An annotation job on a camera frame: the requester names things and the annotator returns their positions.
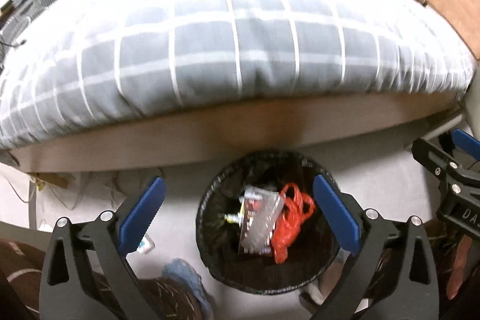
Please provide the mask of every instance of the trash can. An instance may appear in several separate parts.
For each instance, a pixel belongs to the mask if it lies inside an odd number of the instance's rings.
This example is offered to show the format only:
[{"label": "trash can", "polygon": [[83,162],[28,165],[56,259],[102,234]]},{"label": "trash can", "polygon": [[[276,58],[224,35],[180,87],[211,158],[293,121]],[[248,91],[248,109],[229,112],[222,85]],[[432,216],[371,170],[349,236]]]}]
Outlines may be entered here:
[{"label": "trash can", "polygon": [[216,280],[247,293],[276,295],[298,289],[319,277],[339,250],[321,210],[301,225],[288,257],[276,264],[271,256],[239,253],[240,227],[226,222],[236,214],[248,185],[280,191],[296,183],[313,197],[316,175],[332,175],[320,164],[291,151],[251,153],[224,168],[208,186],[196,218],[196,241],[203,264]]}]

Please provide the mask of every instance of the brown pants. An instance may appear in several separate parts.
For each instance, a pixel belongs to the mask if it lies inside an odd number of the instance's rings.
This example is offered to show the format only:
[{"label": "brown pants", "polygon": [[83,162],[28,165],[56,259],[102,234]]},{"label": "brown pants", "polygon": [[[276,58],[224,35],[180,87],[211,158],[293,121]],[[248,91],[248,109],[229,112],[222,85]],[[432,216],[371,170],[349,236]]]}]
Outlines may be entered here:
[{"label": "brown pants", "polygon": [[[0,271],[36,319],[39,319],[38,297],[44,257],[43,251],[26,244],[0,241]],[[95,279],[106,305],[118,310],[106,278],[96,274]],[[157,300],[170,319],[202,320],[200,305],[187,287],[169,278],[141,280],[140,284]]]}]

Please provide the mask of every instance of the gray and white plaid bedding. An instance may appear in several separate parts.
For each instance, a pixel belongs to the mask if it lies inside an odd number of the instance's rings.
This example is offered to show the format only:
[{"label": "gray and white plaid bedding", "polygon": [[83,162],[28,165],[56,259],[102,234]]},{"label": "gray and white plaid bedding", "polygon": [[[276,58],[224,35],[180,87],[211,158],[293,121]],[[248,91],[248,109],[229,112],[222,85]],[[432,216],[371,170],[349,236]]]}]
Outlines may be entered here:
[{"label": "gray and white plaid bedding", "polygon": [[457,91],[474,59],[414,0],[57,0],[0,76],[0,147],[257,97]]}]

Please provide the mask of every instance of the red plastic bag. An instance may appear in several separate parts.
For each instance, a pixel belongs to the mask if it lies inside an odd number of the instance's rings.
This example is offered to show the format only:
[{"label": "red plastic bag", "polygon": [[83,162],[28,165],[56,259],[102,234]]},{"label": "red plastic bag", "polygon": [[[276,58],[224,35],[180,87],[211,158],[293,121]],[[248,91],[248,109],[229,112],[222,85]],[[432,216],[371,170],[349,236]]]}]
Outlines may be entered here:
[{"label": "red plastic bag", "polygon": [[[290,188],[294,190],[293,199],[287,197],[287,191]],[[293,244],[300,233],[301,225],[313,214],[315,203],[306,193],[302,193],[295,183],[289,183],[280,192],[285,200],[286,211],[282,213],[277,221],[277,226],[272,237],[272,247],[274,249],[275,263],[285,262],[288,256],[288,247]],[[308,212],[303,212],[303,204],[308,204]]]}]

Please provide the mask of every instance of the bed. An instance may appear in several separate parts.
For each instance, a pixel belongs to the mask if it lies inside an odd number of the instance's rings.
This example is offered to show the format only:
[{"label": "bed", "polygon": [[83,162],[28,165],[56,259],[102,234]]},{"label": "bed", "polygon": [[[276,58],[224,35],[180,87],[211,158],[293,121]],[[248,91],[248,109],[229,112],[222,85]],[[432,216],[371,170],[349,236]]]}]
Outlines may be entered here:
[{"label": "bed", "polygon": [[447,111],[471,48],[415,0],[57,0],[0,76],[26,172],[120,170],[367,133]]}]

